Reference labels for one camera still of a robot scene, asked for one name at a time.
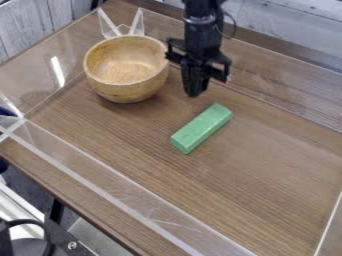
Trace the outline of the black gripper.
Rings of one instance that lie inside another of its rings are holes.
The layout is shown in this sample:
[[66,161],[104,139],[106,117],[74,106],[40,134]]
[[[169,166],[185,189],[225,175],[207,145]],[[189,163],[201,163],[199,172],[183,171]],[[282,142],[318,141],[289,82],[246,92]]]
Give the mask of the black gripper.
[[233,61],[222,53],[221,46],[221,37],[167,39],[166,58],[182,67],[183,87],[190,97],[207,90],[211,78],[222,82],[229,80]]

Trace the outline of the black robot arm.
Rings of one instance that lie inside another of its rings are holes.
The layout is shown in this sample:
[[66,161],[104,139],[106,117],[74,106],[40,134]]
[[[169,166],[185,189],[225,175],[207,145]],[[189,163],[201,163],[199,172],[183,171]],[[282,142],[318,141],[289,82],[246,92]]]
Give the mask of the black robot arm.
[[166,59],[181,65],[189,97],[198,97],[210,79],[226,82],[233,60],[221,51],[222,39],[234,39],[237,21],[223,9],[227,0],[182,0],[185,38],[167,39]]

